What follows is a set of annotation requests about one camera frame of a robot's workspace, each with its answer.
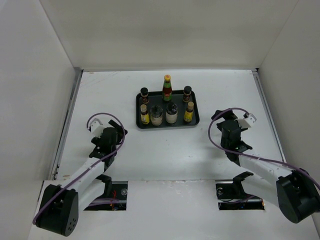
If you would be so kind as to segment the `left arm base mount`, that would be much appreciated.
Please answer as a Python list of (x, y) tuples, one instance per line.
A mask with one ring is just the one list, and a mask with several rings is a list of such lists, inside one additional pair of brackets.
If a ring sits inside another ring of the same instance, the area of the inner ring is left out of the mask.
[(100, 175), (96, 178), (104, 183), (104, 192), (97, 197), (85, 211), (126, 211), (128, 182), (113, 181), (110, 176)]

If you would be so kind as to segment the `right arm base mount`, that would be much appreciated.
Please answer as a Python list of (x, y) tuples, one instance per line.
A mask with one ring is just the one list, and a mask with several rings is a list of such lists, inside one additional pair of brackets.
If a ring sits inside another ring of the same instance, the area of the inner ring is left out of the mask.
[(243, 181), (254, 174), (245, 171), (232, 180), (215, 182), (218, 209), (220, 211), (265, 210), (264, 201), (244, 191)]

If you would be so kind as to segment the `red sauce bottle yellow cap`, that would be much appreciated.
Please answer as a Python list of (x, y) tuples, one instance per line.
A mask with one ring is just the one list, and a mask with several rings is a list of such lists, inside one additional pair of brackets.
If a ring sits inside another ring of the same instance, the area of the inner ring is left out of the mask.
[(172, 100), (172, 84), (171, 84), (171, 76), (166, 74), (164, 76), (164, 82), (162, 87), (162, 99), (165, 102), (169, 102)]

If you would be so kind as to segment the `small spice jar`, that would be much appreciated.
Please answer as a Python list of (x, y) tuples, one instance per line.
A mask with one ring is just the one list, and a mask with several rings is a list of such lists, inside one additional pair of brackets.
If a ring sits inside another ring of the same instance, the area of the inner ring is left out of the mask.
[(189, 85), (185, 86), (183, 89), (183, 98), (182, 98), (183, 102), (188, 103), (190, 101), (191, 93), (192, 93), (192, 88)]
[(147, 105), (149, 103), (149, 90), (146, 87), (142, 87), (140, 89), (140, 95), (141, 95), (142, 103)]

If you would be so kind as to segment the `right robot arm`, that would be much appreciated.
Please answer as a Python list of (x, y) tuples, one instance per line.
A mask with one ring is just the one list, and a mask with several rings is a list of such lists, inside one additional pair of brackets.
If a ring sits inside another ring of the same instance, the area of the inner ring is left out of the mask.
[(234, 114), (235, 108), (217, 110), (211, 118), (221, 132), (220, 144), (227, 158), (247, 171), (233, 179), (232, 192), (238, 198), (247, 194), (260, 197), (280, 209), (292, 223), (299, 223), (320, 211), (320, 185), (302, 168), (286, 162), (259, 156), (246, 144), (242, 132), (253, 127), (257, 119), (247, 110), (243, 117)]

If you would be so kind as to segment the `yellow-label brown bottle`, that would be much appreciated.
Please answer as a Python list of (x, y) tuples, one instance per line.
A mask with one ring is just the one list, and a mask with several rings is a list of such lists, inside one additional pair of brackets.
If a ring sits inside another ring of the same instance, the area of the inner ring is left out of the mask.
[(140, 119), (144, 125), (148, 125), (150, 123), (150, 115), (146, 104), (142, 104), (140, 106)]
[(186, 109), (185, 109), (185, 113), (184, 113), (184, 117), (183, 120), (185, 123), (190, 123), (193, 119), (193, 113), (194, 113), (194, 103), (192, 101), (189, 101), (187, 103)]

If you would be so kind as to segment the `black-cap grinder bottle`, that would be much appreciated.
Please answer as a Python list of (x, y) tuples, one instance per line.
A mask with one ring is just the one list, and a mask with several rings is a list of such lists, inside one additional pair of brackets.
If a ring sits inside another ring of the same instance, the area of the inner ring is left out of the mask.
[(174, 124), (178, 118), (178, 106), (174, 102), (170, 102), (166, 108), (165, 119), (168, 124)]
[(160, 126), (163, 122), (163, 108), (160, 105), (153, 105), (150, 109), (150, 120), (154, 126)]

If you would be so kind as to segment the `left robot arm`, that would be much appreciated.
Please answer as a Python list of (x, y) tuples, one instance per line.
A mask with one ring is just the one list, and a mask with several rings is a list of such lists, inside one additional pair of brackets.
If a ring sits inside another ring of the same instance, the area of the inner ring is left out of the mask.
[(127, 130), (120, 121), (104, 126), (93, 119), (87, 129), (94, 145), (85, 163), (68, 179), (48, 185), (42, 194), (33, 224), (43, 230), (68, 237), (76, 228), (84, 210), (124, 210), (128, 185), (116, 183), (106, 175), (124, 143)]

